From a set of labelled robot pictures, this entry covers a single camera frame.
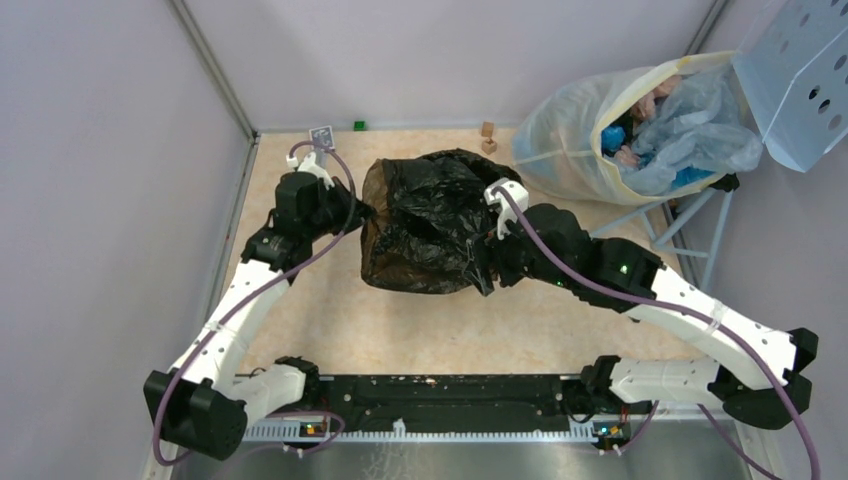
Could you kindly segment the black bin liner bag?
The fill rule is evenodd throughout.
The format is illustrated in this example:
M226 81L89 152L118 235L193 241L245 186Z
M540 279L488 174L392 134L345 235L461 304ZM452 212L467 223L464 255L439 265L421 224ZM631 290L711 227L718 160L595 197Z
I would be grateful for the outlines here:
M394 160L378 159L363 182L362 201L372 213L361 229L361 279L378 289L426 294L428 287L409 250L409 232L391 209L395 173Z

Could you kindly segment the black trash bag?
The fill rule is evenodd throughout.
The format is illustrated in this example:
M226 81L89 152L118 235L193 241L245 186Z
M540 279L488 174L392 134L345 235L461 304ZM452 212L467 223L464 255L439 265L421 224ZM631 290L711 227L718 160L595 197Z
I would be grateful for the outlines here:
M392 212L410 235L409 250L428 295L472 284L465 278L466 241L492 229L496 214L483 192L502 178L520 182L512 168L477 153L452 149L395 161Z

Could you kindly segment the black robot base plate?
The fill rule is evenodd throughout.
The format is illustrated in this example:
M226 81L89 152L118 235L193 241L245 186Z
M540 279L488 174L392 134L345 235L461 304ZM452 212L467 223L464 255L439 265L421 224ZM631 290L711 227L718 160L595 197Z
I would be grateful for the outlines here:
M592 394L573 375L335 375L310 380L285 412L339 415L348 433L387 432L398 420L411 433L564 432L600 416L646 414Z

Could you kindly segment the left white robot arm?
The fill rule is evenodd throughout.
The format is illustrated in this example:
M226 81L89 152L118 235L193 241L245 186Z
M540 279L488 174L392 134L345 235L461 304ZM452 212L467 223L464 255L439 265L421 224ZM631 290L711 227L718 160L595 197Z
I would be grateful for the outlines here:
M238 368L271 307L329 252L315 252L314 242L329 236L336 245L372 214L353 185L327 174L280 178L275 206L249 237L220 303L170 369L152 371L144 383L161 465L177 462L165 454L165 443L225 460L250 427L279 408L303 414L317 407L321 388L309 379L316 373L309 362L283 359L243 381L236 379Z

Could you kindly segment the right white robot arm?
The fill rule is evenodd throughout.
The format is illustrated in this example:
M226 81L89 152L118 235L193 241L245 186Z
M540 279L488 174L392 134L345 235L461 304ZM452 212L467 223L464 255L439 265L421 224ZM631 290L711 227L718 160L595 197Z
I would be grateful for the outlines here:
M656 254L623 238L593 238L569 211L530 207L503 230L466 243L467 278L482 294L524 279L570 291L591 306L657 326L700 352L693 360L599 357L584 367L589 404L676 402L718 408L761 429L796 423L811 400L803 370L817 354L810 330L772 329L687 282Z

